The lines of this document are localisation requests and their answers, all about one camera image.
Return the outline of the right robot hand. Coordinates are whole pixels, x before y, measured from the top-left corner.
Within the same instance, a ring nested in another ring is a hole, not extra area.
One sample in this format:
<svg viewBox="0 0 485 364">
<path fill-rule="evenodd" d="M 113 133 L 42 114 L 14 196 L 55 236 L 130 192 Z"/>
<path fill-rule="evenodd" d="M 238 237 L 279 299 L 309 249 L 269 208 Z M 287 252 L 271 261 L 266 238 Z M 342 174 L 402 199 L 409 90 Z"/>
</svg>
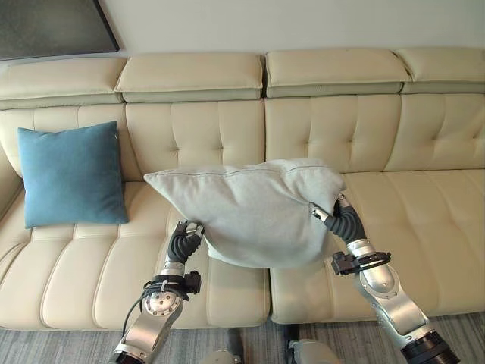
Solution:
<svg viewBox="0 0 485 364">
<path fill-rule="evenodd" d="M 346 245 L 367 239 L 358 213 L 343 193 L 338 195 L 332 214 L 325 212 L 313 202 L 310 203 L 310 210 L 316 219 L 321 221 L 329 231 L 341 238 Z"/>
</svg>

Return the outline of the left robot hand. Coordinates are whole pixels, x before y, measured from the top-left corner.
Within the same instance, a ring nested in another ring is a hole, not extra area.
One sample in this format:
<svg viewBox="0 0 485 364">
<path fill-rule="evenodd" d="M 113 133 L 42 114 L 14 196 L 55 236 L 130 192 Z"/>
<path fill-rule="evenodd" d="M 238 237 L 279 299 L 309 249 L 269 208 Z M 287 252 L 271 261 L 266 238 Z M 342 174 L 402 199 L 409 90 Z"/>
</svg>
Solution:
<svg viewBox="0 0 485 364">
<path fill-rule="evenodd" d="M 167 261 L 185 264 L 199 248 L 204 233 L 204 225 L 197 221 L 179 221 L 168 244 Z"/>
</svg>

